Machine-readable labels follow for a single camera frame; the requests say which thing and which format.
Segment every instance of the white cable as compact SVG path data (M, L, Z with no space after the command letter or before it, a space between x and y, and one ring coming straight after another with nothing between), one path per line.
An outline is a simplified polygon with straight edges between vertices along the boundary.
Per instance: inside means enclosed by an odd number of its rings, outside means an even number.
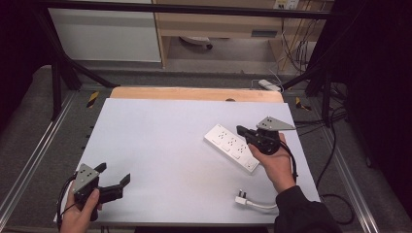
M261 208L261 209L265 209L265 210L271 210L271 209L275 209L275 208L278 207L278 205L263 206L263 205L259 205L259 204L256 204L254 202L251 202L248 199L246 199L246 192L243 192L242 190L240 190L239 196L236 196L234 198L234 201L236 203L240 204L240 205L253 206L253 207L257 207L257 208Z

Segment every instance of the white tabletop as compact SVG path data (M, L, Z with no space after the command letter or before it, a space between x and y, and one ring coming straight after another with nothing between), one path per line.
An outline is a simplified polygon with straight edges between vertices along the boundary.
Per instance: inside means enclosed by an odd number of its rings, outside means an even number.
M272 224L278 210L234 202L239 189L254 202L272 205L276 191L259 165L250 176L204 139L217 123L255 129L265 117L293 124L287 104L107 99L79 163L107 163L100 186L131 183L123 198L104 205L97 222L110 224ZM297 184L319 201L296 131L285 136L297 164Z

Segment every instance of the black frame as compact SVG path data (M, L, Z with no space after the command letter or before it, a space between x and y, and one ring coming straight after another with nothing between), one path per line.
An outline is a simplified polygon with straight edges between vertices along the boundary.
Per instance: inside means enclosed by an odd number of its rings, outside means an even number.
M75 70L88 76L89 78L103 84L106 87L116 87L117 84L110 83L97 76L87 68L72 60L64 51L58 35L46 20L48 8L72 9L72 10L94 10L94 11L116 11L116 12L147 12L147 13L174 13L174 14L202 14L202 15L222 15L222 16L243 16L243 17L288 17L288 18L312 18L326 20L343 20L348 18L348 13L329 12L306 12L290 10L267 10L254 8L234 8L234 7L212 7L212 6L189 6L189 5L164 5L164 4L140 4L140 3L113 3L113 2L90 2L90 1L67 1L67 0L33 0L31 9L39 25L47 35L53 50L52 66L53 78L53 116L55 119L61 111L61 90L60 77L66 82L69 89L80 89L82 83L77 77ZM284 84L284 88L308 80L312 75L318 73L319 67L309 69L300 77Z

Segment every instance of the person's hand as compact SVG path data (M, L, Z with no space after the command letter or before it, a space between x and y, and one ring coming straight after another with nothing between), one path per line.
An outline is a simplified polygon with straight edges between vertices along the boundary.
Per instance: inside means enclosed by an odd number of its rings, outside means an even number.
M64 210L69 208L63 216L63 223L60 228L60 233L84 233L87 232L88 226L90 225L90 216L93 212L94 207L99 201L99 189L94 189L90 196L88 197L85 205L78 207L75 204L75 195L69 189L66 207Z
M280 133L280 139L285 143L285 135ZM266 171L267 177L273 182L278 193L295 186L292 176L291 156L279 148L272 155L261 153L254 145L248 144L252 155L261 163Z

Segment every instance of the power strip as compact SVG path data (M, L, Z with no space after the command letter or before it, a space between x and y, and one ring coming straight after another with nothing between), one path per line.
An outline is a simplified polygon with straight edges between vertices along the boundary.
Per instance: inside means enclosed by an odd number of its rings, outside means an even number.
M252 175L257 168L259 162L252 155L246 142L220 124L213 127L205 135L205 139L237 165L240 165L249 175Z
M279 91L281 88L274 83L269 82L268 80L261 80L258 84L268 90Z

